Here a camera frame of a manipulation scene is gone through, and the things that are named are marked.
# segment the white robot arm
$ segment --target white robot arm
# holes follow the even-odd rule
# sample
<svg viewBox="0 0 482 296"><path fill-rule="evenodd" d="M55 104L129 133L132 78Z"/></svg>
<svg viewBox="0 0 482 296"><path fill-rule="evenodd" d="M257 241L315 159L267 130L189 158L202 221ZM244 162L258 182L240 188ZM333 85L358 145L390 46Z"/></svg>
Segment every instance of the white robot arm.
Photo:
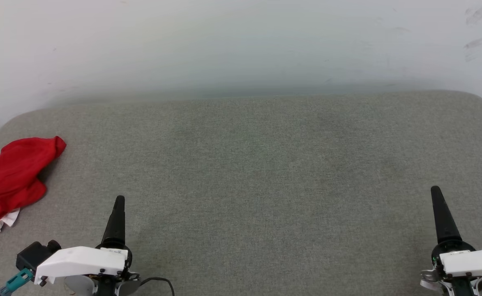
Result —
<svg viewBox="0 0 482 296"><path fill-rule="evenodd" d="M163 277L141 281L140 275L129 271L132 254L125 244L124 197L115 200L102 242L97 247L62 247L51 240L47 247L32 243L16 258L20 272L0 288L0 296L34 281L43 287L56 278L65 278L65 284L78 296L127 296L149 280L166 281L175 295L171 282Z"/></svg>
<svg viewBox="0 0 482 296"><path fill-rule="evenodd" d="M432 252L432 270L421 272L420 284L444 296L482 296L482 250L464 242L442 191L431 188L438 245Z"/></svg>

